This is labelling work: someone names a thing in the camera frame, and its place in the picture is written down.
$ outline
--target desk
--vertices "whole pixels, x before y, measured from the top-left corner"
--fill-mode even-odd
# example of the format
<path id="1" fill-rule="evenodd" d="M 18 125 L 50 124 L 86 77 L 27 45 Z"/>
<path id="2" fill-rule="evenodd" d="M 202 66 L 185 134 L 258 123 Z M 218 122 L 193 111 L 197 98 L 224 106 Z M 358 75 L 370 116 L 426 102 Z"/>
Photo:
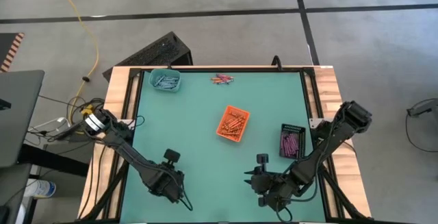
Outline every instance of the desk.
<path id="1" fill-rule="evenodd" d="M 162 66 L 141 66 L 141 67 L 129 67 L 129 66 L 119 66 L 115 67 L 113 70 L 113 75 L 110 81 L 110 85 L 107 92 L 107 97 L 105 100 L 105 109 L 113 112 L 119 118 L 132 117 L 134 113 L 134 103 L 136 100 L 137 92 L 136 86 L 138 84 L 138 78 L 129 78 L 131 69 L 154 69 L 163 68 Z M 276 66 L 175 66 L 174 69 L 271 69 L 274 70 Z M 307 92 L 309 93 L 309 105 L 311 107 L 311 113 L 314 117 L 317 114 L 316 104 L 318 102 L 318 97 L 321 102 L 322 112 L 325 117 L 333 117 L 340 104 L 342 103 L 339 89 L 337 87 L 335 72 L 331 66 L 284 66 L 283 68 L 306 68 L 311 69 L 310 74 L 315 74 L 315 83 L 310 81 L 310 76 L 306 76 Z M 316 85 L 318 88 L 319 96 L 315 98 L 313 96 L 312 84 Z M 102 145 L 95 145 L 94 157 L 98 158 L 102 152 Z M 83 192 L 83 199 L 81 202 L 80 210 L 84 207 L 86 198 L 90 190 L 90 182 L 93 181 L 93 187 L 91 189 L 90 200 L 86 206 L 84 213 L 88 213 L 94 203 L 94 196 L 97 193 L 98 198 L 105 191 L 108 181 L 110 178 L 110 171 L 113 167 L 113 157 L 114 152 L 112 150 L 105 150 L 102 159 L 101 173 L 99 189 L 96 192 L 97 174 L 93 175 L 91 179 L 90 171 L 88 173 L 86 185 Z M 370 211 L 368 208 L 368 203 L 365 196 L 365 191 L 363 189 L 363 184 L 361 181 L 361 176 L 359 172 L 359 167 L 357 165 L 357 160 L 355 154 L 345 146 L 341 146 L 334 154 L 333 161 L 335 165 L 336 176 L 338 184 L 345 192 L 347 197 L 355 204 L 357 209 L 364 215 L 369 216 Z M 95 160 L 94 172 L 97 172 L 99 163 Z M 114 218 L 120 216 L 120 211 L 118 211 L 120 188 L 118 187 L 114 191 L 112 201 L 109 207 L 104 211 L 104 217 Z M 328 205 L 330 206 L 330 212 L 327 213 L 330 216 L 336 216 L 335 202 L 333 200 L 333 195 L 330 189 L 327 189 L 328 195 Z"/>

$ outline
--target black floor stripe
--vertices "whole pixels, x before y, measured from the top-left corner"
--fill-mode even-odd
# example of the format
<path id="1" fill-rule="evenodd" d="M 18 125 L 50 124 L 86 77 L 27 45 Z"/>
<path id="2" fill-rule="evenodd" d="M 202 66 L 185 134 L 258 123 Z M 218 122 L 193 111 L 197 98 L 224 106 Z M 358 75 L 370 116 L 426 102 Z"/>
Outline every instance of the black floor stripe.
<path id="1" fill-rule="evenodd" d="M 190 17 L 204 17 L 204 16 L 235 16 L 235 15 L 293 14 L 293 13 L 299 13 L 298 8 L 83 16 L 81 17 L 81 19 L 82 21 L 114 21 L 114 20 L 128 20 L 128 19 L 146 19 L 146 18 L 190 18 Z M 77 17 L 12 18 L 12 19 L 0 19 L 0 24 L 56 23 L 56 22 L 75 22 L 75 21 L 77 21 Z"/>
<path id="2" fill-rule="evenodd" d="M 438 4 L 418 4 L 418 5 L 373 5 L 343 8 L 307 8 L 308 13 L 318 12 L 370 12 L 370 11 L 394 11 L 394 10 L 419 10 L 437 9 Z"/>
<path id="3" fill-rule="evenodd" d="M 311 61 L 314 65 L 319 65 L 320 61 L 318 59 L 318 54 L 316 53 L 315 42 L 313 41 L 312 31 L 310 29 L 309 18 L 307 18 L 306 7 L 304 5 L 304 0 L 297 0 L 298 9 L 300 10 L 302 27 L 304 28 L 304 35 L 306 37 L 307 45 L 309 46 L 309 52 Z"/>

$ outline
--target black box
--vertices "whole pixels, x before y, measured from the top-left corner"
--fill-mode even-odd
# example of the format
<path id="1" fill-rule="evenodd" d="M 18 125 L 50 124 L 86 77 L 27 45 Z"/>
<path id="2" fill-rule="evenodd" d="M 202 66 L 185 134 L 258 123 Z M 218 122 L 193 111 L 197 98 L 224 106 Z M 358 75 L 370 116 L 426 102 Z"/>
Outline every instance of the black box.
<path id="1" fill-rule="evenodd" d="M 169 32 L 116 66 L 193 66 L 192 53 L 178 36 Z M 110 81 L 112 68 L 102 73 Z"/>

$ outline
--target orange plastic bin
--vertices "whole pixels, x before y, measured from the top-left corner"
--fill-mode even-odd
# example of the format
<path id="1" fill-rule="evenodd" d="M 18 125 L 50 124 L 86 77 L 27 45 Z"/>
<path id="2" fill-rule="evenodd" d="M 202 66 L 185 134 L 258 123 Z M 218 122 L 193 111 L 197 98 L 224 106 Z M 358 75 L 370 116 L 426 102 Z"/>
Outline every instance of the orange plastic bin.
<path id="1" fill-rule="evenodd" d="M 228 105 L 216 130 L 217 135 L 234 142 L 240 142 L 244 135 L 249 115 L 250 112 Z"/>

